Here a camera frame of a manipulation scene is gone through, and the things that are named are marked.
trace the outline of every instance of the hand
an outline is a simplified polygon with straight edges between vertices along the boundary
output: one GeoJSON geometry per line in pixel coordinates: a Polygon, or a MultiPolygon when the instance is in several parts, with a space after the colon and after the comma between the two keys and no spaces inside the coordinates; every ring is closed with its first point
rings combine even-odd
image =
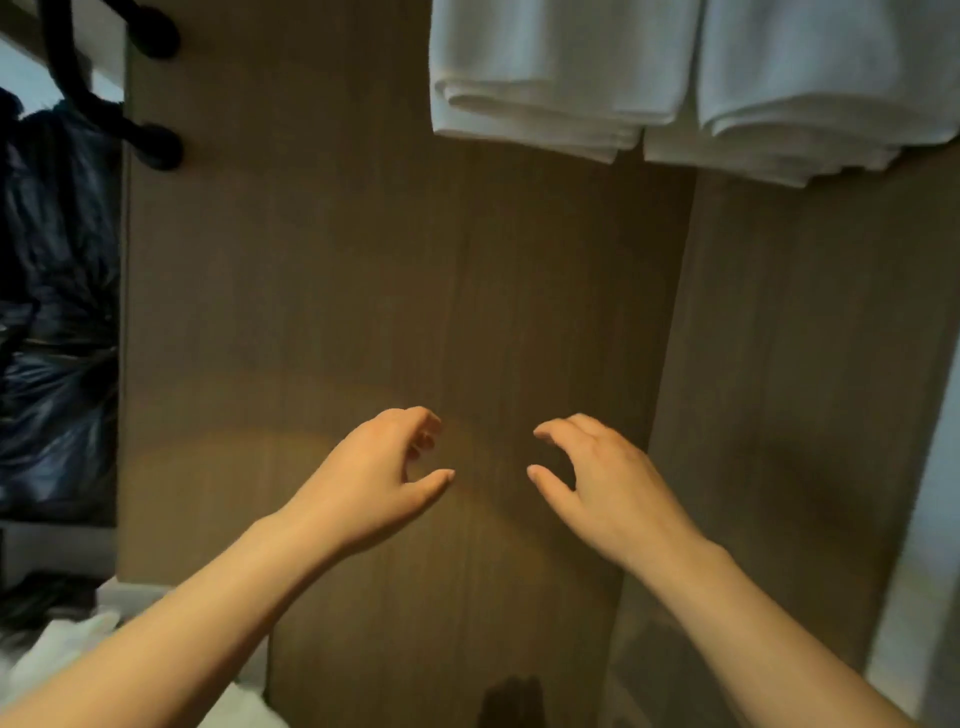
{"type": "Polygon", "coordinates": [[[530,479],[575,534],[623,569],[649,581],[705,542],[650,458],[618,432],[573,415],[534,434],[569,456],[577,487],[541,465],[527,469],[530,479]]]}
{"type": "Polygon", "coordinates": [[[326,550],[375,546],[425,511],[453,479],[437,470],[407,482],[407,463],[432,449],[440,419],[425,407],[388,409],[354,429],[279,512],[326,550]]]}

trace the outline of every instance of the wood grain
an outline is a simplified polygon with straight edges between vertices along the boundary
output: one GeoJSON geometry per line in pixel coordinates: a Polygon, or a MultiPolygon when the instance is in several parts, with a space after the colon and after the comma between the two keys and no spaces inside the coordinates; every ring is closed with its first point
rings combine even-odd
{"type": "MultiPolygon", "coordinates": [[[[956,147],[803,193],[698,183],[650,452],[709,536],[858,669],[960,327],[958,231],[956,147]]],[[[679,633],[651,637],[663,620],[629,584],[601,724],[738,725],[679,633]],[[638,665],[671,671],[656,699],[638,665]]]]}
{"type": "Polygon", "coordinates": [[[183,52],[132,58],[186,163],[128,189],[119,572],[176,583],[388,406],[445,419],[453,490],[327,575],[273,641],[292,725],[469,726],[540,681],[596,715],[620,588],[526,481],[530,435],[650,429],[689,171],[430,131],[429,3],[158,3],[183,52]]]}

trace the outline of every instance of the wooden wall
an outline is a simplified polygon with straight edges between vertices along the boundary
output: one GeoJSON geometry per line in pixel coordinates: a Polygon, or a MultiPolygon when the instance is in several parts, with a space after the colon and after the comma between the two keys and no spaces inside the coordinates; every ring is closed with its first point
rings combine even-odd
{"type": "MultiPolygon", "coordinates": [[[[960,147],[806,192],[701,176],[650,452],[709,536],[857,668],[958,313],[960,147]]],[[[738,724],[633,580],[612,645],[601,725],[738,724]]]]}
{"type": "Polygon", "coordinates": [[[620,575],[527,482],[584,410],[646,442],[693,191],[430,130],[429,2],[158,0],[173,61],[128,106],[187,144],[129,169],[119,576],[174,584],[285,501],[354,425],[435,408],[455,487],[274,634],[292,725],[470,726],[533,677],[594,722],[620,575]]]}

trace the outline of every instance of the folded towel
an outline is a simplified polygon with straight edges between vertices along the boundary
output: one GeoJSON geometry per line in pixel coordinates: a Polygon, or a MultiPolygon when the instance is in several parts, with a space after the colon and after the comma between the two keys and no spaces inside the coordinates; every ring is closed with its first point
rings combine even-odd
{"type": "Polygon", "coordinates": [[[956,0],[709,0],[700,125],[793,125],[880,146],[960,131],[956,0]]]}
{"type": "Polygon", "coordinates": [[[648,161],[720,169],[734,174],[803,187],[816,175],[843,167],[886,169],[899,148],[803,126],[755,125],[719,136],[702,130],[695,105],[684,105],[677,120],[647,129],[643,155],[648,161]]]}
{"type": "Polygon", "coordinates": [[[434,0],[434,131],[611,161],[686,94],[700,0],[434,0]]]}

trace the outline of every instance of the right hand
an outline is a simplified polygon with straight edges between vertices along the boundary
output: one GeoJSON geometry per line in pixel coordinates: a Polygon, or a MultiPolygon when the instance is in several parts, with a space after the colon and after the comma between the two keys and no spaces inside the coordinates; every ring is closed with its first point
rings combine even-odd
{"type": "Polygon", "coordinates": [[[534,430],[573,463],[576,490],[542,465],[527,474],[557,515],[589,546],[647,580],[678,566],[706,540],[646,453],[587,415],[534,430]]]}

